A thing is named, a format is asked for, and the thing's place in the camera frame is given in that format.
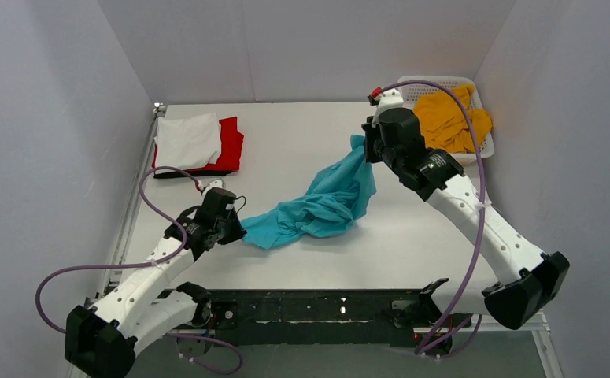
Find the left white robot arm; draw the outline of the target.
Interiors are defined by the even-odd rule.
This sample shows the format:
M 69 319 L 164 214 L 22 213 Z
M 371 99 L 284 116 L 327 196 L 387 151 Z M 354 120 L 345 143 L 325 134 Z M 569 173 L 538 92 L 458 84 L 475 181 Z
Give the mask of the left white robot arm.
M 211 294 L 185 282 L 160 294 L 215 245 L 245 235 L 235 210 L 236 195 L 208 186 L 199 206 L 184 210 L 165 229 L 146 266 L 134 270 L 112 292 L 67 316 L 65 359 L 89 377 L 125 377 L 136 357 L 173 328 L 212 320 Z

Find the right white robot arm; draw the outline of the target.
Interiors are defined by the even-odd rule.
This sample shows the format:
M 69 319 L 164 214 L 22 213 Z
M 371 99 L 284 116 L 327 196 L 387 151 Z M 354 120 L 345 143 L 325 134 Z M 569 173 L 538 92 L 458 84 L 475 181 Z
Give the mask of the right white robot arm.
M 446 217 L 483 257 L 496 283 L 474 289 L 439 279 L 419 295 L 421 313 L 435 322 L 445 312 L 488 315 L 517 330 L 558 294 L 569 260 L 546 253 L 526 240 L 492 206 L 447 152 L 428 148 L 418 118 L 406 108 L 393 108 L 363 123 L 366 160 L 384 163 L 400 183 Z

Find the turquoise t shirt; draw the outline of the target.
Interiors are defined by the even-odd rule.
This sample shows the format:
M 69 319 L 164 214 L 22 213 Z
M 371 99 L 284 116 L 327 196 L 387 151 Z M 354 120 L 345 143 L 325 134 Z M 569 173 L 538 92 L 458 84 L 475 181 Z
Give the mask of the turquoise t shirt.
M 273 250 L 304 236 L 321 239 L 349 231 L 366 215 L 377 192 L 372 165 L 365 161 L 365 141 L 362 135 L 351 136 L 351 151 L 320 170 L 301 197 L 242 220 L 242 241 Z

